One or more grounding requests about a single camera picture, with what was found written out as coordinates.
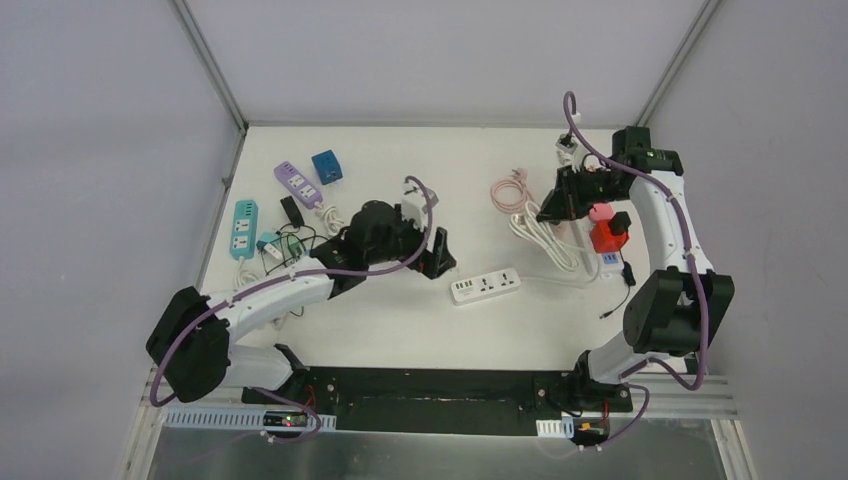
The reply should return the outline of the white USB power strip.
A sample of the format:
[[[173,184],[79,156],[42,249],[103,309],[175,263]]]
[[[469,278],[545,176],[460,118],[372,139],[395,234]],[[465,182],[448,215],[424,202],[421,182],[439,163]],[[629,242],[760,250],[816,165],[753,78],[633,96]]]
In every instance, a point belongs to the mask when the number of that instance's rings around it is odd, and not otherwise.
[[[514,268],[505,268],[453,282],[449,293],[455,306],[466,306],[513,293],[521,286]]]

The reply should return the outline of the dark blue cube adapter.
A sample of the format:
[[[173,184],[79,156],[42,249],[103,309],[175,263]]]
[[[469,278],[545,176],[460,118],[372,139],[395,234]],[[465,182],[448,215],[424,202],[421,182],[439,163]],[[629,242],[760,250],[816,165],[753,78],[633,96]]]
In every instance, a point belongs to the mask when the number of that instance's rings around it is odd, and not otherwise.
[[[311,157],[313,167],[322,185],[329,185],[344,176],[341,165],[333,150],[326,150]]]

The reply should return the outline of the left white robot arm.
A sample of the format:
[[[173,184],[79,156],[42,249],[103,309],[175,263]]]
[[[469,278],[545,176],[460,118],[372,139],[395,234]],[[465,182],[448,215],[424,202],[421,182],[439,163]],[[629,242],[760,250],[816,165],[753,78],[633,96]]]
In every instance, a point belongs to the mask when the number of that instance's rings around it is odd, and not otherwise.
[[[274,275],[214,294],[177,291],[146,342],[157,369],[150,401],[197,401],[223,386],[259,388],[281,404],[305,390],[302,364],[284,345],[257,348],[240,339],[283,314],[350,291],[402,268],[437,279],[457,264],[447,231],[427,212],[407,217],[399,204],[369,201],[350,225]]]

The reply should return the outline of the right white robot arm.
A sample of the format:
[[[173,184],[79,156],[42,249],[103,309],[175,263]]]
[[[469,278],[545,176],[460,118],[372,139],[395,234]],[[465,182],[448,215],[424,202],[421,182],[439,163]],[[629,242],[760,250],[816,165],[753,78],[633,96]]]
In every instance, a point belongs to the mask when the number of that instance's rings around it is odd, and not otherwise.
[[[567,393],[583,410],[605,400],[607,385],[648,365],[670,371],[669,358],[692,353],[704,361],[735,294],[732,278],[716,272],[697,239],[677,152],[653,147],[648,128],[628,126],[613,134],[612,155],[600,161],[595,170],[559,167],[536,216],[576,221],[597,204],[628,200],[642,225],[651,273],[626,304],[620,332],[575,366],[580,375]]]

